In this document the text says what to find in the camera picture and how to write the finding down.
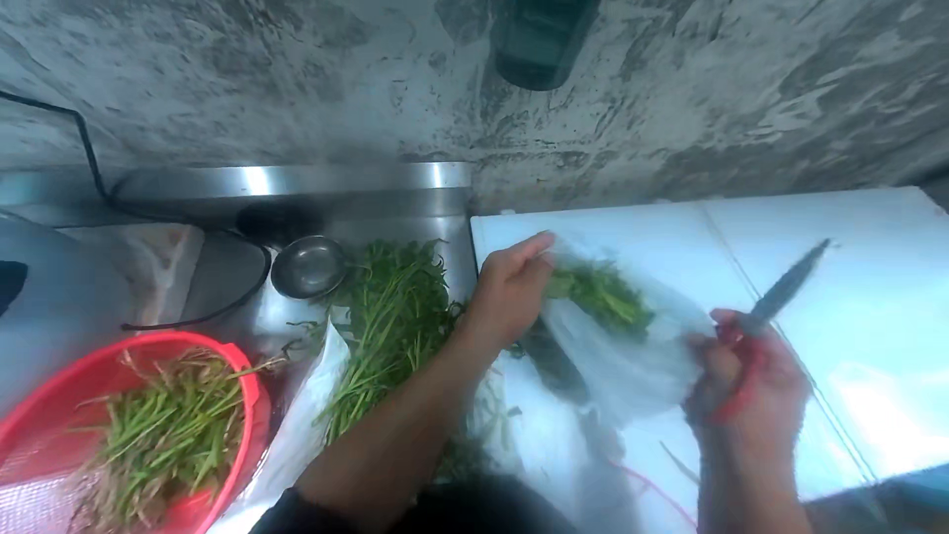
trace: red colander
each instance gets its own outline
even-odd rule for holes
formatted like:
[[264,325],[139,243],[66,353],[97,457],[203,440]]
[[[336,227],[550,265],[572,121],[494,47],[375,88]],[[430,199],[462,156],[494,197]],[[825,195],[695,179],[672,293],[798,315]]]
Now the red colander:
[[[83,401],[140,388],[144,382],[120,356],[128,351],[141,369],[192,347],[220,354],[236,371],[251,366],[233,344],[188,332],[144,334],[80,359],[57,373],[0,423],[0,533],[66,533],[79,499],[69,476],[93,457],[102,435],[67,429],[108,422],[103,403]],[[267,446],[270,399],[255,373],[239,378],[244,433],[231,473],[214,497],[210,490],[170,503],[154,532],[203,534],[250,480]]]

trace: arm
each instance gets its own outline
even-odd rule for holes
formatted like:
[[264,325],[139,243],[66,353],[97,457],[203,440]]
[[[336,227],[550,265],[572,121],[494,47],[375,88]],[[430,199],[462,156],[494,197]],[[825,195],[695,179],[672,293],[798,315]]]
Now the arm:
[[[735,312],[715,310],[718,323]],[[713,338],[690,341],[706,373],[688,410],[702,450],[699,532],[811,534],[794,482],[794,443],[804,420],[810,383],[777,333],[764,333],[766,365],[753,383],[753,402],[720,426],[704,415],[731,390],[741,363]]]
[[394,523],[435,472],[484,372],[540,313],[553,235],[488,256],[468,312],[423,369],[326,448],[296,482],[361,532]]

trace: black cable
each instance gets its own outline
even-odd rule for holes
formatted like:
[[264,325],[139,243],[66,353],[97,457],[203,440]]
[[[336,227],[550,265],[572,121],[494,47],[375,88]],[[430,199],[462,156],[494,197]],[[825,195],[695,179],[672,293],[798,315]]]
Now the black cable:
[[107,205],[109,208],[121,214],[134,217],[137,219],[147,219],[147,220],[153,220],[157,222],[173,222],[173,223],[179,223],[179,224],[191,224],[205,231],[220,232],[222,234],[227,234],[231,237],[237,238],[241,241],[247,242],[259,248],[261,254],[264,255],[264,269],[260,277],[257,279],[256,282],[254,282],[254,284],[245,294],[243,294],[241,297],[239,297],[237,300],[235,300],[231,304],[228,304],[227,306],[215,312],[211,312],[210,314],[204,315],[202,317],[198,317],[197,319],[188,319],[185,321],[157,324],[157,325],[122,324],[121,328],[123,330],[126,330],[126,331],[164,330],[168,328],[178,328],[182,326],[189,326],[189,325],[201,323],[209,319],[213,319],[219,315],[223,315],[229,312],[230,310],[239,308],[243,306],[244,304],[247,304],[247,302],[251,300],[254,294],[260,291],[260,288],[264,286],[264,283],[267,281],[267,275],[270,273],[270,265],[273,262],[273,258],[270,256],[270,249],[268,249],[266,246],[261,245],[259,243],[255,243],[251,241],[250,239],[246,238],[245,236],[242,236],[238,234],[237,232],[234,232],[234,230],[230,230],[228,228],[213,226],[211,224],[195,221],[193,219],[188,219],[186,217],[170,217],[170,216],[141,213],[133,209],[130,209],[126,206],[123,206],[121,203],[119,203],[119,200],[116,199],[115,196],[109,194],[109,192],[105,189],[104,182],[102,181],[102,173],[99,171],[99,162],[96,160],[96,153],[92,149],[92,142],[89,140],[89,131],[85,127],[85,118],[79,111],[76,111],[75,109],[69,109],[68,107],[60,107],[58,105],[47,104],[39,100],[34,100],[31,98],[15,95],[12,93],[7,93],[6,91],[3,91],[3,90],[0,90],[0,98],[4,98],[6,100],[15,102],[17,104],[28,105],[30,107],[38,107],[40,109],[45,109],[46,111],[53,111],[55,113],[62,113],[64,115],[68,115],[73,118],[73,120],[76,122],[76,127],[79,128],[79,137],[83,141],[83,149],[85,150],[85,159],[89,164],[89,171],[92,173],[92,181],[93,181],[93,184],[96,186],[96,192],[102,198],[102,201],[105,202],[105,205]]

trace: small metal bowl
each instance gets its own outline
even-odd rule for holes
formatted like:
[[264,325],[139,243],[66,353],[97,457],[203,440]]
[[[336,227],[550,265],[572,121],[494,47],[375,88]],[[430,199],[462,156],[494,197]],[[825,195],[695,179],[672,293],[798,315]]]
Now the small metal bowl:
[[336,289],[345,276],[343,247],[323,236],[306,236],[287,245],[270,270],[273,288],[290,298],[325,296]]

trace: gray wall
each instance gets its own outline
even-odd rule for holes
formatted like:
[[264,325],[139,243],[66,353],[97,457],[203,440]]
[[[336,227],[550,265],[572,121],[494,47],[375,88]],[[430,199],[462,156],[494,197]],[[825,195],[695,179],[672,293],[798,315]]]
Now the gray wall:
[[[490,0],[0,0],[0,88],[106,164],[478,163],[481,211],[840,189],[949,147],[945,0],[604,0],[567,83],[489,66]],[[0,168],[82,162],[0,103]]]

